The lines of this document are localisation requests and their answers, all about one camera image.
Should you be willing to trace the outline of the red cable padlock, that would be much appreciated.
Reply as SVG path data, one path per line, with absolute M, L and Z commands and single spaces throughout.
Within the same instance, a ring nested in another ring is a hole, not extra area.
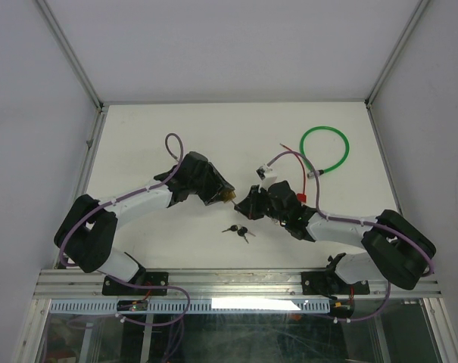
M 280 143 L 281 147 L 283 147 L 286 151 L 291 151 L 292 155 L 298 160 L 298 163 L 301 167 L 301 173 L 302 173 L 302 182 L 301 182 L 301 191 L 299 193 L 296 193 L 297 199 L 302 202 L 306 203 L 307 202 L 307 174 L 306 174 L 306 169 L 304 166 L 304 163 L 302 159 L 294 153 L 294 151 L 288 147 L 287 145 Z

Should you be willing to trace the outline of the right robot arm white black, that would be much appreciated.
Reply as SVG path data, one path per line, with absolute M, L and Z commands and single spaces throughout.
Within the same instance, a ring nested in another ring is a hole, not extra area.
M 412 290 L 420 278 L 434 269 L 434 244 L 391 209 L 360 219 L 331 215 L 300 202 L 287 181 L 269 187 L 251 186 L 247 197 L 234 209 L 249 220 L 270 218 L 298 240 L 360 248 L 361 253 L 340 253 L 329 259 L 325 283 L 334 293 L 343 292 L 351 284 L 379 278 Z

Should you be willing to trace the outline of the brass padlock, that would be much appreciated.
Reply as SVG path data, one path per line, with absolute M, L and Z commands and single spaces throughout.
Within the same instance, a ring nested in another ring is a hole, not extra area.
M 220 193 L 220 200 L 224 203 L 231 202 L 235 199 L 234 191 L 223 191 Z

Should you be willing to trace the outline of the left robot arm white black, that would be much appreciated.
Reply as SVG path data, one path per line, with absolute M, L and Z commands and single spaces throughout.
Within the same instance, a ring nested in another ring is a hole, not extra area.
M 229 202 L 235 188 L 205 156 L 191 151 L 169 171 L 127 194 L 101 201 L 84 194 L 75 199 L 54 243 L 85 273 L 99 271 L 118 280 L 127 293 L 145 285 L 145 268 L 113 247 L 120 228 L 149 213 L 167 209 L 196 195 L 204 205 Z

